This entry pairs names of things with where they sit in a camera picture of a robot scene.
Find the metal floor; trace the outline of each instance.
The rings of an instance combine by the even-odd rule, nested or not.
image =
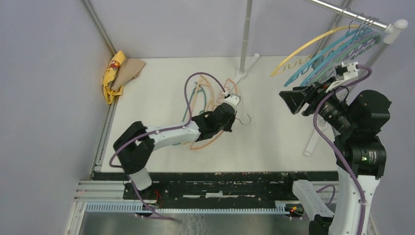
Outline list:
[[[165,214],[176,221],[131,213],[86,212],[80,235],[308,235],[309,220],[279,214]]]

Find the red wire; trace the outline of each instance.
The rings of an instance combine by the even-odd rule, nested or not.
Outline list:
[[[159,191],[156,189],[156,190],[154,190],[154,192],[156,193],[156,205],[157,205],[157,203],[159,201]]]
[[[156,190],[154,190],[154,192],[156,193],[156,197],[157,197],[157,199],[156,199],[156,205],[157,205],[157,203],[158,203],[158,201],[159,201],[159,197],[160,197],[160,199],[161,199],[161,204],[160,204],[160,206],[159,206],[159,208],[161,208],[161,206],[163,205],[163,198],[161,197],[161,195],[159,194],[159,191],[156,189]]]

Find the metal rod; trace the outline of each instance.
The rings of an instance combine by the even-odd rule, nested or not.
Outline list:
[[[102,26],[101,21],[99,20],[98,16],[96,15],[92,4],[90,2],[90,0],[80,0],[86,11],[88,12],[89,16],[91,17],[93,24],[95,25],[96,29],[98,30],[99,35],[101,36],[102,40],[104,41],[105,45],[108,48],[108,51],[110,51],[110,53],[112,54],[112,56],[114,56],[116,54],[116,50],[113,46],[113,44],[110,41],[110,38],[107,35],[107,32],[104,29],[104,26]]]
[[[329,9],[331,11],[334,11],[338,14],[341,14],[343,16],[349,17],[351,19],[354,19],[355,21],[358,22],[372,22],[372,18],[368,18],[367,16],[363,15],[363,14],[359,14],[356,12],[353,12],[351,10],[345,10],[344,8],[332,5],[331,3],[325,2],[325,1],[320,1],[320,0],[305,0],[308,2],[311,2],[315,5],[321,6],[323,8]],[[371,25],[371,27],[373,28],[377,28],[380,29],[382,31],[385,31],[388,28],[388,24],[381,22],[381,21],[374,21]]]
[[[352,3],[353,3],[353,0],[344,0],[343,3],[342,3],[342,8],[343,9],[348,9]],[[330,30],[334,29],[335,27],[337,27],[342,18],[343,18],[343,16],[341,14],[335,14],[333,16],[333,18],[331,19],[330,24],[329,24],[326,31],[330,31]],[[331,39],[332,36],[333,36],[333,34],[330,34],[327,37],[324,37],[324,38],[319,40],[319,42],[317,43],[316,49],[314,49],[314,52],[312,53],[313,57],[319,51],[321,51],[323,48],[325,48],[327,46],[327,44],[330,42],[330,39]]]
[[[245,72],[246,50],[248,47],[249,24],[251,21],[252,0],[247,0],[247,13],[245,17],[244,39],[242,41],[241,63],[239,65],[239,72]]]
[[[380,45],[376,48],[376,51],[370,56],[370,58],[366,61],[365,65],[372,67],[377,59],[383,54],[383,52],[389,47],[390,44],[384,43],[383,41],[380,43]],[[356,85],[353,85],[349,87],[349,92],[352,92],[352,90],[356,87]]]

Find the gray wall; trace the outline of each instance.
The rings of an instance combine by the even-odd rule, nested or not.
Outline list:
[[[62,234],[107,109],[78,0],[0,1],[0,234]]]
[[[382,235],[413,234],[415,210],[415,1],[357,0],[353,8],[386,22],[404,18],[409,27],[373,66],[373,75],[358,86],[386,95],[392,105],[391,120],[380,133],[388,159],[381,183],[373,199],[372,212]]]
[[[137,58],[237,56],[246,0],[91,0],[117,50]],[[339,3],[341,0],[330,0]],[[302,0],[255,0],[248,54],[289,55],[332,14]],[[311,53],[312,48],[304,53]]]

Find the beige cloth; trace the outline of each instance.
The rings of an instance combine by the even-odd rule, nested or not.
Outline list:
[[[118,91],[119,88],[130,81],[131,79],[140,76],[141,70],[144,67],[145,62],[136,59],[128,58],[121,64],[118,70],[118,74],[114,83],[111,86],[111,90]]]

